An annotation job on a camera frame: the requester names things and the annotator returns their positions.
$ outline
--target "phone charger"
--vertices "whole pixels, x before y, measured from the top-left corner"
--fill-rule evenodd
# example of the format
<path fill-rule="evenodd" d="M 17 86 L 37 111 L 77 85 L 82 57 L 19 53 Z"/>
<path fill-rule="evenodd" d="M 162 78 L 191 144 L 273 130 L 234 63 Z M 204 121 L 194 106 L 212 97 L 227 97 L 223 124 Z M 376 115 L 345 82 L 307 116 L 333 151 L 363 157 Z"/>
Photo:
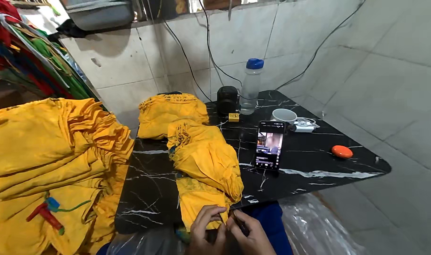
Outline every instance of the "phone charger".
<path fill-rule="evenodd" d="M 315 127 L 312 127 L 312 126 L 302 127 L 302 126 L 294 125 L 292 127 L 292 130 L 296 133 L 311 133 L 313 132 L 314 129 Z"/>

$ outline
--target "gray container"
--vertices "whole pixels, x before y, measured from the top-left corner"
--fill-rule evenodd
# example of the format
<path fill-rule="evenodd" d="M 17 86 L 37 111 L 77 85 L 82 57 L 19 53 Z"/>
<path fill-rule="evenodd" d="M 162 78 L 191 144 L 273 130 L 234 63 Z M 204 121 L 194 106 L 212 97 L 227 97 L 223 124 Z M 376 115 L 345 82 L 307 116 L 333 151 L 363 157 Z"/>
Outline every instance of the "gray container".
<path fill-rule="evenodd" d="M 68 0 L 64 7 L 74 23 L 86 31 L 122 26 L 134 19 L 130 0 Z"/>

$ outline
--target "phone screen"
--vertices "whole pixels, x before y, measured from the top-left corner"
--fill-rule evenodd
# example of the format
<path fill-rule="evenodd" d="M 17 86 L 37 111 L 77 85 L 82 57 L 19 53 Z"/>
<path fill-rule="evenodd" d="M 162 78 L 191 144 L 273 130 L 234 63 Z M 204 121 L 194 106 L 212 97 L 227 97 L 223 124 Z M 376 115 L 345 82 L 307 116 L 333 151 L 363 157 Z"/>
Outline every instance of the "phone screen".
<path fill-rule="evenodd" d="M 278 170 L 285 123 L 261 121 L 256 143 L 255 166 Z"/>

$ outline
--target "folded yellow fabric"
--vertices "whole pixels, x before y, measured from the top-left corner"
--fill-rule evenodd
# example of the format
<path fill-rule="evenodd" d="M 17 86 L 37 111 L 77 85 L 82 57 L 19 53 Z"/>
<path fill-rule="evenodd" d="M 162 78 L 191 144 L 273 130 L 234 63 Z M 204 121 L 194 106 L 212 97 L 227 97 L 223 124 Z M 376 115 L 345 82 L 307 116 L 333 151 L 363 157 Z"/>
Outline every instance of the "folded yellow fabric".
<path fill-rule="evenodd" d="M 227 208 L 230 207 L 230 204 L 225 202 L 226 196 L 222 191 L 205 183 L 198 182 L 196 179 L 190 177 L 178 178 L 176 185 L 179 191 L 182 221 L 187 232 L 190 232 L 190 227 L 203 206 L 218 205 Z M 224 222 L 228 220 L 228 211 L 220 215 Z M 206 228 L 217 229 L 220 224 L 221 222 L 213 221 Z"/>
<path fill-rule="evenodd" d="M 28 215 L 44 202 L 44 192 L 0 200 L 0 255 L 39 255 L 50 244 L 63 255 L 75 254 L 94 221 L 91 219 L 86 222 L 86 218 L 99 192 L 100 189 L 84 187 L 82 184 L 50 190 L 50 196 L 61 204 L 60 207 L 67 209 L 91 200 L 71 212 L 52 212 L 65 227 L 64 235 L 59 235 L 40 215 L 26 222 Z"/>
<path fill-rule="evenodd" d="M 92 98 L 49 98 L 0 110 L 0 198 L 57 188 L 108 171 L 112 163 L 125 164 L 134 143 L 129 132 Z M 50 139 L 42 142 L 44 137 Z"/>
<path fill-rule="evenodd" d="M 168 126 L 168 149 L 175 169 L 227 194 L 239 202 L 243 183 L 233 147 L 216 126 L 205 126 L 192 119 L 178 119 Z"/>
<path fill-rule="evenodd" d="M 113 237 L 134 141 L 100 104 L 49 98 L 0 110 L 0 255 L 41 254 L 49 245 L 94 254 Z M 52 212 L 62 236 L 40 215 L 26 222 L 45 191 L 60 208 L 91 201 Z"/>
<path fill-rule="evenodd" d="M 229 208 L 241 200 L 243 183 L 236 152 L 225 142 L 218 127 L 192 119 L 175 120 L 168 126 L 167 147 L 175 169 L 191 177 L 176 181 L 187 231 L 204 205 Z M 218 228 L 219 224 L 213 222 L 207 229 Z"/>
<path fill-rule="evenodd" d="M 153 96 L 141 103 L 138 108 L 139 138 L 165 138 L 168 124 L 184 116 L 189 116 L 198 123 L 209 122 L 206 105 L 194 95 L 187 93 Z"/>

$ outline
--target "black speaker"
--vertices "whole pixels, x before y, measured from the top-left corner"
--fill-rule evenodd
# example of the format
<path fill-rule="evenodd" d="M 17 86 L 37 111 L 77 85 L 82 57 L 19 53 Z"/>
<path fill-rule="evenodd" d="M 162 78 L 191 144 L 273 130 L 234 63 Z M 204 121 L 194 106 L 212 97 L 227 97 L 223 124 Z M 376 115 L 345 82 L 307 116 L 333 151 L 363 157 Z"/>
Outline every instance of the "black speaker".
<path fill-rule="evenodd" d="M 223 86 L 217 91 L 217 112 L 220 115 L 237 113 L 238 90 L 233 86 Z"/>

